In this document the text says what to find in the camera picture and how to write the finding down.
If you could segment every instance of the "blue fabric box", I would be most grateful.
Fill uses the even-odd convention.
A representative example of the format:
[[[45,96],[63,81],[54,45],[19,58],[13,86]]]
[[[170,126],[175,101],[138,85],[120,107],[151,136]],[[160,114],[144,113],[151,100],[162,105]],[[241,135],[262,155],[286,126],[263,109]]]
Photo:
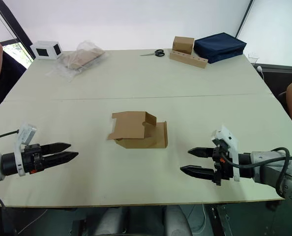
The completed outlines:
[[[219,33],[194,42],[194,51],[208,63],[243,54],[246,43],[226,33]]]

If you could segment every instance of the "scissors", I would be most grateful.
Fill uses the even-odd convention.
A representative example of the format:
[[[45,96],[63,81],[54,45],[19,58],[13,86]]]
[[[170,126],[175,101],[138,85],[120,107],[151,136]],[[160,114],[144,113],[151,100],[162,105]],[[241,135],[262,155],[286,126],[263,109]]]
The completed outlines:
[[[145,54],[144,56],[150,56],[150,55],[155,55],[157,57],[163,57],[165,55],[165,53],[164,53],[164,50],[158,49],[154,53]]]

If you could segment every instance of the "plastic bag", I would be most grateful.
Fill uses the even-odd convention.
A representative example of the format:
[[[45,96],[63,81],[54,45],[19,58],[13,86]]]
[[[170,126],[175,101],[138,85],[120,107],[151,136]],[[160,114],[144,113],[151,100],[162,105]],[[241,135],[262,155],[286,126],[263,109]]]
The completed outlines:
[[[64,53],[56,61],[54,71],[69,82],[84,70],[99,64],[107,56],[106,52],[90,41],[80,43],[76,51]]]

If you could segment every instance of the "white table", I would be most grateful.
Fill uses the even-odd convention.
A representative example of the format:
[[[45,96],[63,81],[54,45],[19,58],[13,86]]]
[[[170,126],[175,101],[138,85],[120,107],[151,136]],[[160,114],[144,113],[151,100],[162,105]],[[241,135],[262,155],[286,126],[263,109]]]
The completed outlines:
[[[72,82],[50,73],[53,60],[35,60],[6,101],[139,97],[183,97],[270,93],[244,55],[208,64],[205,69],[146,56],[154,50],[108,51],[109,57]]]
[[[125,149],[114,141],[107,141],[113,126],[111,113],[120,111],[148,111],[157,116],[158,121],[166,120],[168,147]],[[7,206],[279,199],[274,188],[256,184],[251,179],[223,180],[220,187],[179,170],[180,166],[190,164],[213,167],[211,158],[197,158],[187,150],[213,147],[210,135],[222,124],[238,138],[239,153],[287,147],[292,155],[292,122],[271,94],[3,102],[0,134],[17,129],[23,121],[38,128],[32,144],[67,142],[72,144],[70,150],[78,151],[79,155],[69,163],[34,175],[6,177],[0,182],[0,197]],[[12,152],[13,141],[11,136],[0,139],[0,152]]]

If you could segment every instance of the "black scissors handle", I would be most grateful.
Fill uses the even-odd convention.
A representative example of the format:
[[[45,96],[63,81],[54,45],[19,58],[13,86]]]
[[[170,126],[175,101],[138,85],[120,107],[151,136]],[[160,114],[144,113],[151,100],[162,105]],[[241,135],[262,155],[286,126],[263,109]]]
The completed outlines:
[[[156,51],[155,51],[155,55],[156,55],[157,57],[163,57],[163,56],[165,55],[164,50],[162,50],[162,49],[158,49],[158,50],[156,50]]]

